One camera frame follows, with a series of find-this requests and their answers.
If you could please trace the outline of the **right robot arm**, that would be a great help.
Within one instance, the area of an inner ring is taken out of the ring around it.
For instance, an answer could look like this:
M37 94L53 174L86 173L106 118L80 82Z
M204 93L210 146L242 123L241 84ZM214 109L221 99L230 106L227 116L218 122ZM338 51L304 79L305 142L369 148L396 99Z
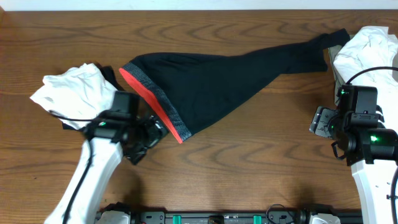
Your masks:
M377 89L342 85L336 109L318 107L310 132L333 140L351 169L364 223L397 223L397 133L382 124Z

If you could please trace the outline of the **black leggings with red waistband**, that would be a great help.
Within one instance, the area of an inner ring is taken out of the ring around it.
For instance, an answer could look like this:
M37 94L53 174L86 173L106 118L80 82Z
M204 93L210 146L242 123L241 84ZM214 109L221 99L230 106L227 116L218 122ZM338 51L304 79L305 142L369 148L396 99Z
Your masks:
M323 51L344 46L345 29L312 40L224 56L139 55L119 72L179 143L215 124L281 74L325 72Z

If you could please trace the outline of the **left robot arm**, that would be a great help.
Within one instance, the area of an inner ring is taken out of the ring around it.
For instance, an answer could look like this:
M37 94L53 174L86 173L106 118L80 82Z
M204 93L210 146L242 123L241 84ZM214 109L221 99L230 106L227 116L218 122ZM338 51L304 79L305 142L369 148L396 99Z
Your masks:
M132 214L121 204L99 210L114 170L126 157L136 165L168 134L158 116L139 117L140 97L116 91L110 109L90 120L74 175L46 223L131 223Z

